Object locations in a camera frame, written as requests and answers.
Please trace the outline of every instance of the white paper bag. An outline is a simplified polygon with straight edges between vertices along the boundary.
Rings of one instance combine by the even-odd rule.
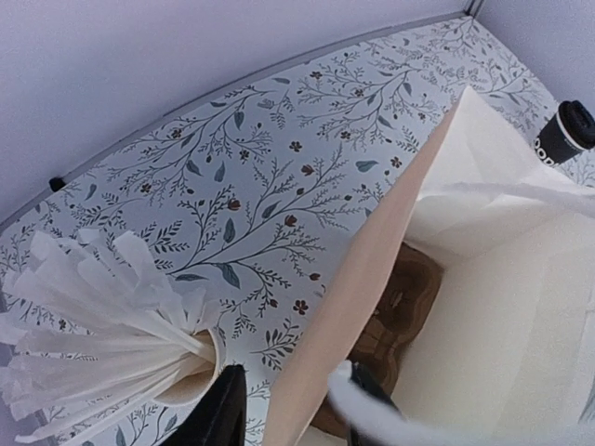
[[[403,240],[445,268],[393,395],[403,413],[483,438],[575,426],[595,375],[595,339],[585,336],[594,217],[593,191],[540,163],[467,88],[355,236],[273,385],[264,444],[296,443],[324,398],[325,377],[372,315]],[[417,434],[388,444],[424,444]],[[427,444],[449,444],[440,438]],[[571,443],[590,444],[581,441]]]

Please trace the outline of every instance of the floral wallpaper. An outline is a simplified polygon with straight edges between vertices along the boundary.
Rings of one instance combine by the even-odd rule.
[[[220,293],[227,362],[247,370],[246,444],[259,445],[269,386],[350,237],[466,85],[527,139],[556,109],[474,20],[361,42],[229,91],[107,156],[1,235],[0,273],[25,267],[35,230],[135,231],[176,286],[210,282]],[[590,158],[564,170],[595,183]],[[77,330],[29,302],[6,301],[23,321]],[[86,446],[156,445],[191,409],[146,404]]]

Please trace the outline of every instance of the black lid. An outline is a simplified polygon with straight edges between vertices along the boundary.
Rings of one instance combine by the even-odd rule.
[[[595,147],[595,120],[579,100],[560,104],[560,119],[570,136],[584,149]]]

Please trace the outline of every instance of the black screw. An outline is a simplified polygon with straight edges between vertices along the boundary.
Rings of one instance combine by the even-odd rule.
[[[53,177],[49,180],[49,188],[52,189],[52,192],[57,192],[64,186],[66,186],[66,182],[62,177]]]

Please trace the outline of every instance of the white handle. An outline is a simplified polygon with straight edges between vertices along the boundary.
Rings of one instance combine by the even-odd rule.
[[[537,200],[562,209],[576,212],[589,218],[595,218],[595,192],[585,193],[578,186],[572,190],[559,190],[526,183],[455,183],[438,190],[423,191],[419,197],[441,196],[452,193],[479,193],[482,195],[509,195],[512,197]]]
[[[339,369],[328,377],[335,409],[359,433],[386,446],[592,446],[595,425],[579,425],[543,438],[472,439],[415,421],[405,421],[389,405],[374,400]]]

